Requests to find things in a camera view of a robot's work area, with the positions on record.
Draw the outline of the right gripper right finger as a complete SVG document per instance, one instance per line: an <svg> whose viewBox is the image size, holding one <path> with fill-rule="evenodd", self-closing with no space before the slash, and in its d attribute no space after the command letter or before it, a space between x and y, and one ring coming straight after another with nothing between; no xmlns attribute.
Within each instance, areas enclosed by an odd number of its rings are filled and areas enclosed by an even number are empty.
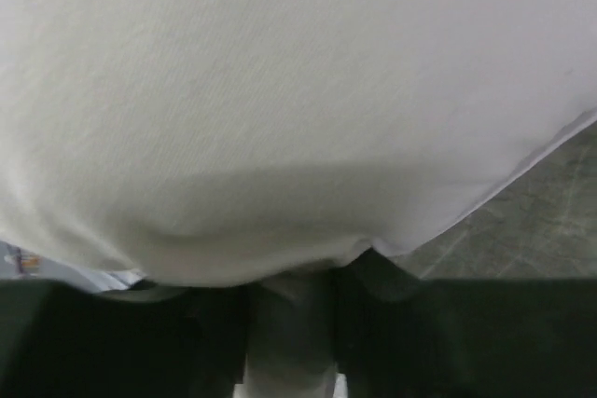
<svg viewBox="0 0 597 398"><path fill-rule="evenodd" d="M352 397L596 393L593 280L420 280L375 251L331 277Z"/></svg>

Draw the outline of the white pillow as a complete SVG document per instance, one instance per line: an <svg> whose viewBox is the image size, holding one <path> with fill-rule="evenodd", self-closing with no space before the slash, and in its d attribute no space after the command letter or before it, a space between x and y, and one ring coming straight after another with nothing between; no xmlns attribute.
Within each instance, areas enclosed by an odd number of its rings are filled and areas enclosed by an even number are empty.
<svg viewBox="0 0 597 398"><path fill-rule="evenodd" d="M329 397L325 268L410 253L596 119L596 0L1 0L1 238L252 282L247 397Z"/></svg>

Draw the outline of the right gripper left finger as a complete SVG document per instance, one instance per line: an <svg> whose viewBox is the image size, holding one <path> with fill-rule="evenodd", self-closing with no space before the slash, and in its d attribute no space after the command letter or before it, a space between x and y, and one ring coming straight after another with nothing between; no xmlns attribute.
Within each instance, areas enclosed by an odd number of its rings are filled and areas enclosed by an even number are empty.
<svg viewBox="0 0 597 398"><path fill-rule="evenodd" d="M89 293L1 284L5 397L230 397L243 375L247 292L142 283Z"/></svg>

